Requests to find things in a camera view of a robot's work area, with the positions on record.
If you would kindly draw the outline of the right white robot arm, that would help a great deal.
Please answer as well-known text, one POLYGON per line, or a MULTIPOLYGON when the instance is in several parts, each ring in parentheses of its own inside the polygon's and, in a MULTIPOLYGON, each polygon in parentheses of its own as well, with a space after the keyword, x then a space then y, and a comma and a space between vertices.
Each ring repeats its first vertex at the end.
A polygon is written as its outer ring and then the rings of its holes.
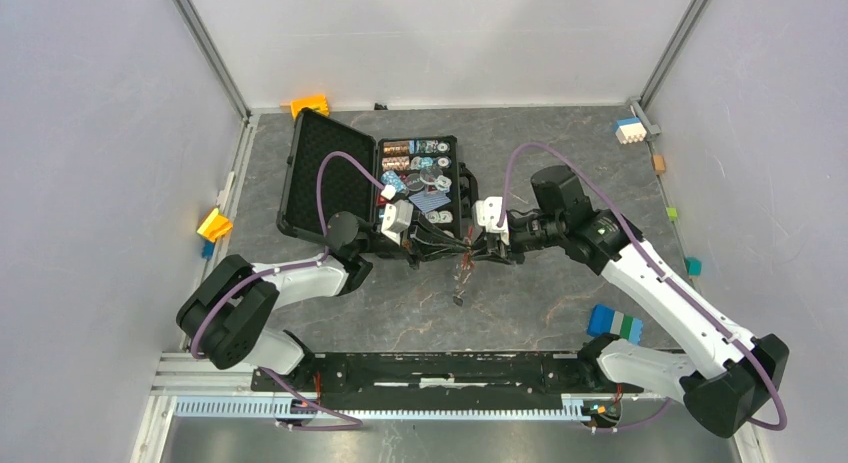
POLYGON ((679 402, 707 431, 732 437, 767 402, 786 425, 778 397, 789 347, 775 334, 756 336, 706 301, 659 256, 640 230, 612 208, 593 208, 565 165, 531 178, 537 209, 510 213, 502 197, 475 201, 475 245, 490 261, 520 263, 528 252, 560 247, 571 260, 614 285, 679 344, 672 354, 604 331, 578 353, 577 375, 591 391, 640 387, 679 402))

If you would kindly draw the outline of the red keyring carabiner with rings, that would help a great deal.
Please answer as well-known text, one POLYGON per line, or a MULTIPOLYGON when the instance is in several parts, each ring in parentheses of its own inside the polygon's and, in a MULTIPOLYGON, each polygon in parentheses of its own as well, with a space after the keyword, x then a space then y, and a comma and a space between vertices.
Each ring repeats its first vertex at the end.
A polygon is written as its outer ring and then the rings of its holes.
POLYGON ((464 293, 465 293, 465 285, 468 279, 471 276, 471 271, 474 268, 475 263, 473 262, 473 243, 474 243, 474 227, 469 226, 463 241, 468 245, 467 251, 463 254, 461 260, 459 261, 456 267, 456 273, 454 275, 455 285, 452 294, 453 303, 462 307, 464 305, 464 293))

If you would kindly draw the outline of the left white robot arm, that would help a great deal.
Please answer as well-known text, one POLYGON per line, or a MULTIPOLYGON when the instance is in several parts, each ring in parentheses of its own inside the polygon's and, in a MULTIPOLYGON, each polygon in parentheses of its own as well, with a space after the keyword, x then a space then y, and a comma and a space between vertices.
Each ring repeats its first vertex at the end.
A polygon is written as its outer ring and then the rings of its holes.
POLYGON ((314 364, 293 335, 267 329, 271 313, 283 306, 319 297, 337 297, 358 289, 373 265, 362 253, 372 238, 388 240, 398 230, 402 256, 424 259, 407 227, 385 219, 376 228, 349 212, 334 214, 326 225, 327 248, 302 260, 249 263, 238 254, 222 259, 178 311, 176 323, 189 339, 189 352, 217 369, 247 363, 275 373, 290 390, 306 388, 314 364))

